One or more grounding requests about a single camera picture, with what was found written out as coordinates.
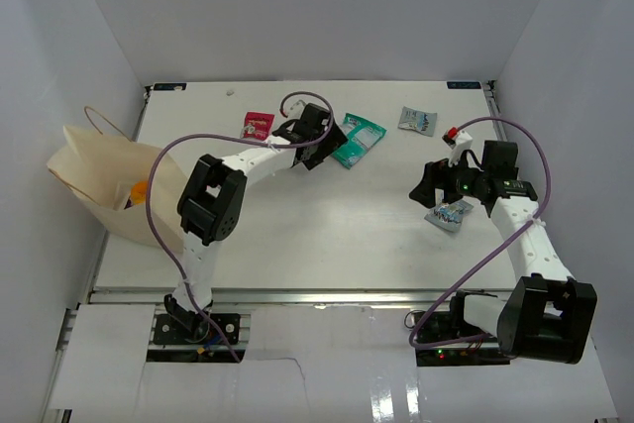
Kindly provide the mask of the orange mango candy bag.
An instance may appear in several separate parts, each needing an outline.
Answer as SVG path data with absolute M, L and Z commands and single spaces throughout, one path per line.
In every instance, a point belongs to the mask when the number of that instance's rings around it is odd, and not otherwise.
M 146 201 L 147 190 L 148 182 L 146 180 L 139 181 L 132 186 L 129 198 L 133 200 L 134 206 L 143 204 Z

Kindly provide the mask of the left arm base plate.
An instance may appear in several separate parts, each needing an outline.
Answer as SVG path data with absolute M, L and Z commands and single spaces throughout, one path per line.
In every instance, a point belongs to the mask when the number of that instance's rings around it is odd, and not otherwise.
M 147 351 L 149 363 L 169 364 L 236 364 L 244 357 L 241 349 L 241 315 L 212 313 L 210 318 L 221 328 L 238 356 L 227 349 L 218 331 L 202 321 L 193 332 L 187 331 L 167 314 L 159 314 L 154 323 Z

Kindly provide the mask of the teal snack packet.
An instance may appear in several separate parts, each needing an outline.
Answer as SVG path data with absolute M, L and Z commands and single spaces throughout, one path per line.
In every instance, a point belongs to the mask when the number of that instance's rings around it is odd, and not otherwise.
M 341 131 L 347 141 L 332 153 L 346 169 L 351 169 L 386 135 L 386 129 L 366 118 L 347 113 Z

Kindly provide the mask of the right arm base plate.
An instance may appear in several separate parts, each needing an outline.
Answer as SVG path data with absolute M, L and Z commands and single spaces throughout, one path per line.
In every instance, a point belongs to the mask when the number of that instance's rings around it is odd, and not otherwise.
M 511 358 L 501 352 L 492 336 L 470 324 L 456 323 L 450 311 L 436 311 L 417 333 L 417 344 L 437 345 L 427 350 L 416 350 L 418 368 L 506 366 Z

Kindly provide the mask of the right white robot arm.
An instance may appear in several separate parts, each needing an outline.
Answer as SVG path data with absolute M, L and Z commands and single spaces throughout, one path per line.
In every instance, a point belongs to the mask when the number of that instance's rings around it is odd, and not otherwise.
M 435 206 L 438 191 L 449 204 L 465 197 L 477 200 L 503 239 L 517 283 L 506 299 L 486 291 L 452 291 L 447 325 L 436 324 L 440 314 L 435 309 L 424 312 L 414 326 L 413 347 L 427 351 L 493 338 L 508 358 L 578 363 L 597 295 L 557 257 L 538 217 L 542 202 L 518 177 L 516 144 L 487 141 L 481 162 L 470 165 L 469 135 L 452 131 L 444 140 L 450 156 L 426 163 L 410 199 L 428 209 Z

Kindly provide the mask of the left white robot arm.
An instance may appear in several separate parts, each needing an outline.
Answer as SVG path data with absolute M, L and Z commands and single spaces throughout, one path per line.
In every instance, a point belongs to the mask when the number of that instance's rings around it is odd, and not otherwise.
M 297 165 L 311 170 L 346 141 L 332 109 L 308 103 L 263 146 L 223 158 L 199 158 L 177 203 L 183 231 L 181 282 L 163 300 L 175 331 L 186 342 L 200 342 L 210 332 L 209 318 L 198 310 L 213 302 L 218 252 L 238 225 L 248 188 Z

